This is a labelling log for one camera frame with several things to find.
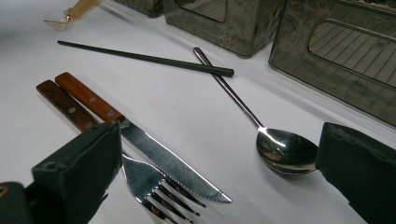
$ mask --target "cutlery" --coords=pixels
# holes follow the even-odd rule
[[[207,66],[207,65],[202,65],[202,64],[198,64],[198,63],[188,63],[188,62],[182,62],[182,61],[177,61],[177,60],[173,60],[173,59],[165,59],[165,58],[159,58],[159,57],[148,56],[148,55],[143,55],[143,54],[135,54],[135,53],[124,52],[124,51],[119,51],[119,50],[114,50],[114,49],[101,49],[101,48],[97,48],[97,47],[93,47],[93,46],[80,45],[80,44],[66,42],[66,41],[62,41],[62,40],[58,40],[58,44],[64,45],[67,47],[77,48],[77,49],[87,49],[87,50],[92,50],[92,51],[96,51],[96,52],[121,56],[121,57],[125,57],[125,58],[137,59],[137,60],[146,61],[146,62],[150,62],[150,63],[160,63],[160,64],[164,64],[164,65],[169,65],[169,66],[190,69],[190,70],[197,71],[197,72],[213,73],[218,76],[224,76],[224,77],[232,77],[233,76],[233,69],[230,69],[230,68]]]
[[[102,120],[119,120],[121,123],[121,135],[183,188],[208,200],[221,203],[230,203],[232,201],[174,152],[134,125],[75,77],[69,73],[63,73],[55,78],[55,82]]]
[[[67,92],[62,90],[54,82],[47,80],[37,87],[37,90],[52,104],[54,105],[64,116],[66,116],[81,132],[85,132],[92,126],[96,126],[98,122],[94,119],[91,114],[86,111],[78,102],[70,97]],[[194,213],[196,216],[200,216],[199,213],[194,212],[189,206],[183,203],[176,195],[171,193],[165,186],[169,186],[171,189],[175,189],[181,195],[190,199],[202,207],[205,205],[196,200],[186,190],[184,190],[175,181],[170,179],[164,173],[159,171],[156,167],[133,159],[124,150],[122,151],[122,170],[124,177],[128,184],[129,190],[136,197],[139,203],[147,208],[151,213],[156,215],[162,220],[168,220],[171,223],[176,223],[172,218],[163,213],[157,206],[151,203],[149,198],[155,200],[157,203],[163,205],[164,208],[176,214],[177,216],[193,223],[192,220],[181,214],[174,206],[168,203],[164,197],[177,203],[184,209]]]
[[[64,11],[64,18],[57,21],[44,21],[57,31],[63,31],[71,26],[74,20],[80,19],[81,15],[95,6],[97,0],[79,0],[73,7]]]
[[[194,48],[193,52],[201,63],[212,65],[201,49]],[[318,151],[315,144],[296,133],[264,127],[224,78],[215,74],[212,74],[212,77],[256,125],[257,150],[268,167],[284,175],[303,175],[315,170],[315,157]]]

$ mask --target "steak knife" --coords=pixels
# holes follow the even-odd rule
[[[178,155],[134,125],[118,110],[71,74],[63,73],[55,78],[55,82],[102,120],[119,120],[121,123],[121,135],[183,188],[208,200],[221,203],[230,203],[232,201],[225,193],[198,174]]]

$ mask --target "chopstick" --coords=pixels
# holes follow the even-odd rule
[[[93,47],[93,46],[80,45],[80,44],[66,42],[66,41],[62,41],[62,40],[58,40],[58,44],[64,45],[67,47],[77,48],[77,49],[87,49],[87,50],[92,50],[92,51],[96,51],[96,52],[121,56],[121,57],[125,57],[125,58],[137,59],[137,60],[146,61],[146,62],[150,62],[150,63],[160,63],[160,64],[170,65],[170,66],[174,66],[174,67],[190,69],[190,70],[198,71],[198,72],[216,74],[216,75],[223,76],[223,77],[232,77],[233,76],[233,69],[230,69],[230,68],[214,67],[214,66],[208,66],[208,65],[199,64],[199,63],[188,63],[188,62],[182,62],[182,61],[173,60],[173,59],[165,59],[165,58],[159,58],[159,57],[154,57],[154,56],[149,56],[149,55],[118,51],[118,50],[114,50],[114,49],[101,49],[101,48],[97,48],[97,47]]]

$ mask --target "cutlery holder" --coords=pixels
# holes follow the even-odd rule
[[[166,22],[251,57],[274,40],[284,0],[163,0]]]
[[[396,3],[376,2],[288,0],[269,64],[396,126]]]
[[[136,11],[146,14],[150,18],[157,18],[163,14],[163,0],[113,0]]]

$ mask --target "white tablecloth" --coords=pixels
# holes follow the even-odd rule
[[[63,32],[43,22],[60,19],[71,0],[0,3],[0,182],[32,183],[30,169],[79,132],[35,89],[69,72],[233,199],[207,208],[191,203],[195,223],[364,223],[319,171],[280,176],[256,151],[257,130],[209,74],[110,56],[57,40],[198,63],[200,47],[267,127],[298,133],[318,144],[323,122],[349,126],[396,147],[396,132],[274,71],[271,45],[250,59],[146,15],[103,2]],[[136,150],[128,149],[135,157]],[[161,223],[139,205],[121,174],[91,223]]]

